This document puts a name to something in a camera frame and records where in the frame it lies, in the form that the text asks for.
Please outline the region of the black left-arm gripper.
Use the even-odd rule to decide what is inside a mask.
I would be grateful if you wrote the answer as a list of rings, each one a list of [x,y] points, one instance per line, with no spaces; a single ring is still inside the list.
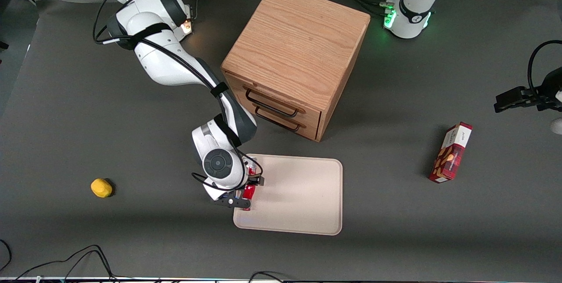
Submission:
[[[504,112],[508,109],[537,106],[537,110],[562,110],[562,67],[548,73],[535,91],[540,97],[536,101],[532,91],[526,87],[514,87],[496,96],[494,111]]]

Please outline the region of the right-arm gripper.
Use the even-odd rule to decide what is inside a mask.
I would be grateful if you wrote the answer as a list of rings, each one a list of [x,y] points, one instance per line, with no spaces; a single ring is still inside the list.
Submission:
[[[264,185],[264,178],[262,176],[250,176],[248,177],[247,185]],[[221,195],[213,203],[228,208],[249,210],[251,208],[251,200],[244,197],[245,189],[245,186],[241,186],[228,194]]]

